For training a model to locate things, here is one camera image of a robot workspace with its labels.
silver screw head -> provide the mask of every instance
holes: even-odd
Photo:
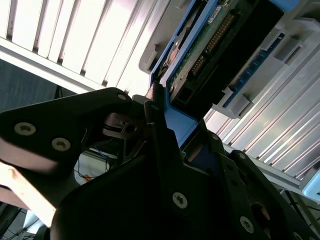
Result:
[[[212,133],[211,135],[214,140],[219,140],[219,137],[215,133]]]
[[[126,100],[127,99],[127,97],[125,96],[125,95],[123,95],[123,94],[118,94],[118,98],[120,98],[121,100]]]
[[[299,233],[294,232],[293,235],[294,235],[296,240],[303,240],[303,238],[299,235]]]
[[[253,234],[255,232],[254,225],[247,217],[245,216],[240,217],[240,223],[248,233]]]
[[[175,192],[172,195],[172,200],[175,205],[177,205],[181,209],[185,209],[188,206],[188,201],[185,195],[183,195],[181,192]]]
[[[19,122],[14,126],[14,131],[22,136],[30,136],[34,134],[37,129],[33,124],[29,122]]]
[[[239,153],[239,157],[242,159],[246,159],[246,156],[242,152]]]
[[[57,151],[64,152],[70,149],[71,143],[63,137],[57,137],[52,140],[52,147]]]

